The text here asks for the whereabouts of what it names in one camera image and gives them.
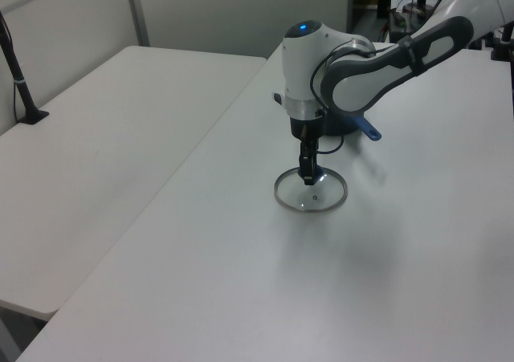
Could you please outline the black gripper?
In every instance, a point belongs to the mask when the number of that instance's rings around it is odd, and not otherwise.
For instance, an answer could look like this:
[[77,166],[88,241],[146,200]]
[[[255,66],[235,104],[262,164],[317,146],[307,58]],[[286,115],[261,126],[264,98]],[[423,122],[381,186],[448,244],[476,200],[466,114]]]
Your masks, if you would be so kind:
[[303,176],[305,185],[315,185],[316,177],[316,153],[317,139],[324,135],[324,117],[313,120],[290,119],[292,135],[298,140],[310,140],[300,142],[298,173]]

